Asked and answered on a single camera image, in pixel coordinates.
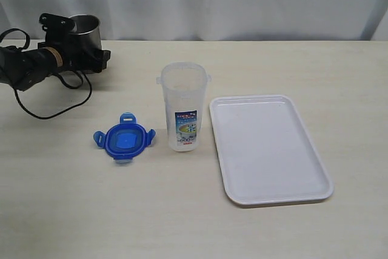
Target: white tray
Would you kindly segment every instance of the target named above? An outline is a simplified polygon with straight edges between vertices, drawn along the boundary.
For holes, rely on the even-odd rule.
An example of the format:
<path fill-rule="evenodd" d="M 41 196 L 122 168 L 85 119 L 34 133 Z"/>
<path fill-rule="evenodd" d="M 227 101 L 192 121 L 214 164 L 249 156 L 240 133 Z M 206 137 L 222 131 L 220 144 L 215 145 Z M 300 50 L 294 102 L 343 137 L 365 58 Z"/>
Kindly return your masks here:
<path fill-rule="evenodd" d="M 316 201 L 333 193 L 333 183 L 288 97 L 216 98 L 210 114 L 225 192 L 232 201 Z"/>

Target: blue plastic lid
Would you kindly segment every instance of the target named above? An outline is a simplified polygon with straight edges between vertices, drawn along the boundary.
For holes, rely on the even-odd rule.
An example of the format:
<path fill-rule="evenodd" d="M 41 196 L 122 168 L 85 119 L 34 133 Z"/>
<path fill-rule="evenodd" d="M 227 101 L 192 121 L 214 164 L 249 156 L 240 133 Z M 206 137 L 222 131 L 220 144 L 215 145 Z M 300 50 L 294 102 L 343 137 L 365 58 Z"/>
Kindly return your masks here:
<path fill-rule="evenodd" d="M 156 132 L 146 130 L 136 123 L 135 116 L 126 112 L 120 116 L 120 123 L 112 127 L 106 134 L 95 132 L 93 139 L 100 148 L 112 156 L 117 163 L 130 161 L 151 145 Z"/>

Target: metal cup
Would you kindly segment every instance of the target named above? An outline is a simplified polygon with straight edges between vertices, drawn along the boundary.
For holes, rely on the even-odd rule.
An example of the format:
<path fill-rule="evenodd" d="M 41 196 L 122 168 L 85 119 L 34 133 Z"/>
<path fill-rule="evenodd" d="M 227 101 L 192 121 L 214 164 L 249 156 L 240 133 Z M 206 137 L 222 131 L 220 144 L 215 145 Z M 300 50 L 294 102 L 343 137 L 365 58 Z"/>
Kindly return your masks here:
<path fill-rule="evenodd" d="M 70 34 L 78 40 L 82 48 L 87 51 L 101 50 L 99 19 L 94 15 L 73 15 L 70 18 L 76 23 L 76 27 Z"/>

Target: blue lid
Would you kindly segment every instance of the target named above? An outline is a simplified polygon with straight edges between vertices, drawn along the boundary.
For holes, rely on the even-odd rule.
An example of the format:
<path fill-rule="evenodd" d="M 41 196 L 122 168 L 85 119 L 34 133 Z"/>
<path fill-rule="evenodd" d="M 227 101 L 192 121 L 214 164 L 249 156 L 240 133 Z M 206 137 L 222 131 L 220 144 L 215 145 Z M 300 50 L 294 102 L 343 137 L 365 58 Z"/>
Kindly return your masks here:
<path fill-rule="evenodd" d="M 93 135 L 97 145 L 106 150 L 117 163 L 125 163 L 139 155 L 151 145 L 156 132 L 146 130 L 136 123 L 135 116 L 126 112 L 120 116 L 120 123 L 112 127 L 106 134 L 98 131 Z"/>

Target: container label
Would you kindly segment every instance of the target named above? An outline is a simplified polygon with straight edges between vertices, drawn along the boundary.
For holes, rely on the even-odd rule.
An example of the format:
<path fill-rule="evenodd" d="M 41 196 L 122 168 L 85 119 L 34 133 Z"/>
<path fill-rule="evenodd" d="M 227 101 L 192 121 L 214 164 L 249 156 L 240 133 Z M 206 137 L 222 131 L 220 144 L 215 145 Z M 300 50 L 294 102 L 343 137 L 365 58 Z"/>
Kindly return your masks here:
<path fill-rule="evenodd" d="M 193 144 L 196 140 L 196 110 L 175 113 L 176 141 L 178 146 Z"/>

